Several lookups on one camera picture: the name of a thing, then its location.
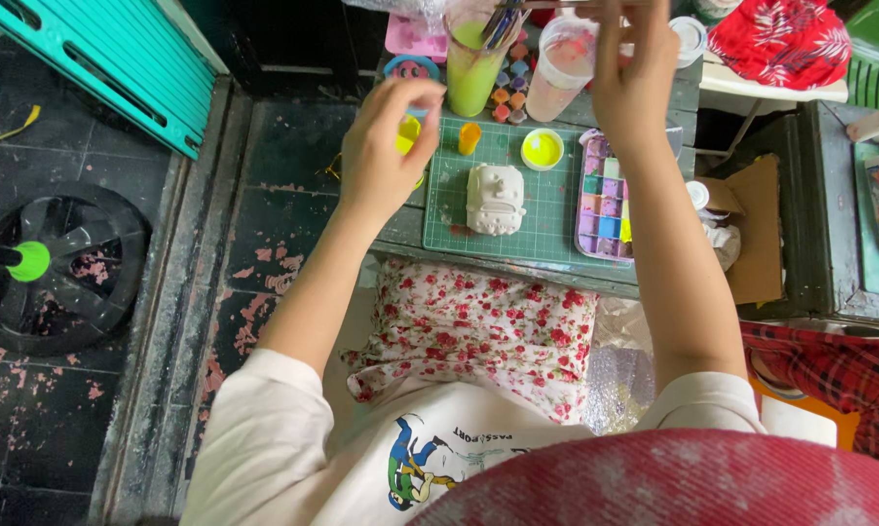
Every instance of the dark tiled floor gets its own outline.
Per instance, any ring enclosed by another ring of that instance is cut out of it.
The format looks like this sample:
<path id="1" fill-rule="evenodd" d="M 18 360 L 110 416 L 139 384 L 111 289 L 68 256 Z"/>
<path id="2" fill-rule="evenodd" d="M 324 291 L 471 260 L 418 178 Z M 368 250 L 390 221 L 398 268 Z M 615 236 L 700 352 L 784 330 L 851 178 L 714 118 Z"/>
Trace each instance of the dark tiled floor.
<path id="1" fill-rule="evenodd" d="M 82 181 L 112 189 L 156 225 L 171 152 L 42 61 L 0 43 L 0 184 Z M 8 190 L 0 190 L 0 200 Z M 27 358 L 0 348 L 0 524 L 84 523 L 118 389 L 127 324 L 92 348 Z"/>
<path id="2" fill-rule="evenodd" d="M 338 203 L 338 181 L 317 173 L 341 149 L 355 107 L 281 99 L 254 106 L 243 186 L 226 248 L 224 294 L 200 378 L 200 407 L 184 477 L 192 475 L 214 390 L 245 362 L 261 328 L 305 264 Z"/>

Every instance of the floral skirt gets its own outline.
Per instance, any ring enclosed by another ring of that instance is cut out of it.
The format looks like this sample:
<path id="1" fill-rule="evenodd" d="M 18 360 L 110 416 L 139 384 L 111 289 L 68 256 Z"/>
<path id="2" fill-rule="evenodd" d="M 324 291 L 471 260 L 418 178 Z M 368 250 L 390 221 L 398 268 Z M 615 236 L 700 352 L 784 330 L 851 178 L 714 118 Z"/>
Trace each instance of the floral skirt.
<path id="1" fill-rule="evenodd" d="M 340 351 L 355 400 L 406 377 L 469 382 L 580 423 L 596 293 L 402 259 L 384 262 L 377 287 L 374 332 Z"/>

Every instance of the yellow tape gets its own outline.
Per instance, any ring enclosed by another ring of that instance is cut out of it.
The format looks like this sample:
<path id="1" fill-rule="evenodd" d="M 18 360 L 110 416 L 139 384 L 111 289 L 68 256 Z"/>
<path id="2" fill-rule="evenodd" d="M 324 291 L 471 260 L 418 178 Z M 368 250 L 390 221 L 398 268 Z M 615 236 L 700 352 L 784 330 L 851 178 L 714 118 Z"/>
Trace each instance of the yellow tape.
<path id="1" fill-rule="evenodd" d="M 1 134 L 1 135 L 0 135 L 0 140 L 4 140 L 4 139 L 6 139 L 6 138 L 8 138 L 8 137 L 13 137 L 13 136 L 17 135 L 18 133 L 20 133 L 21 131 L 23 131 L 24 128 L 26 128 L 27 126 L 30 126 L 31 124 L 33 124 L 34 121 L 36 120 L 36 118 L 39 117 L 39 116 L 40 116 L 40 107 L 39 107 L 39 106 L 34 106 L 34 108 L 31 110 L 31 114 L 30 114 L 30 116 L 27 117 L 27 122 L 24 123 L 24 126 L 21 126 L 20 128 L 18 128 L 18 129 L 16 129 L 16 130 L 11 130 L 11 131 L 9 131 L 9 132 L 7 132 L 7 133 L 3 133 L 3 134 Z"/>

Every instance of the red leaf-print fabric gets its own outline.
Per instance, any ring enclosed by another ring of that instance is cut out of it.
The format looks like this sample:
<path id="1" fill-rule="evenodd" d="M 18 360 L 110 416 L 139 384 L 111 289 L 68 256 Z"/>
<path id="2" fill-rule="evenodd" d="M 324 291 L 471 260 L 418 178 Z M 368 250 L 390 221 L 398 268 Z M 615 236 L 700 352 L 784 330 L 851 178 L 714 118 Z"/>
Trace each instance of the red leaf-print fabric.
<path id="1" fill-rule="evenodd" d="M 709 33 L 709 51 L 741 78 L 810 90 L 845 75 L 852 42 L 825 0 L 744 0 Z"/>
<path id="2" fill-rule="evenodd" d="M 381 266 L 377 288 L 375 331 L 339 353 L 355 400 L 418 377 L 503 389 L 581 422 L 596 293 L 402 259 Z"/>

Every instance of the red floral fabric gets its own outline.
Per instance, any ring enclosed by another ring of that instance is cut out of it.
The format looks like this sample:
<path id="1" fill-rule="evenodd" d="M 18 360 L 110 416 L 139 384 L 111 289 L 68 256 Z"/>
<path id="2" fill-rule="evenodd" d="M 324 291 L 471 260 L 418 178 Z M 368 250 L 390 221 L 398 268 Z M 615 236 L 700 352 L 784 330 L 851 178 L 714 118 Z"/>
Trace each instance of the red floral fabric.
<path id="1" fill-rule="evenodd" d="M 377 287 L 374 333 L 339 353 L 355 400 L 412 376 L 503 389 L 581 422 L 596 293 L 402 259 L 384 262 Z"/>
<path id="2" fill-rule="evenodd" d="M 810 90 L 845 75 L 852 42 L 825 0 L 744 0 L 709 34 L 709 51 L 741 78 Z"/>
<path id="3" fill-rule="evenodd" d="M 879 340 L 741 322 L 748 372 L 756 353 L 784 384 L 840 413 L 858 412 L 856 453 L 879 460 Z"/>

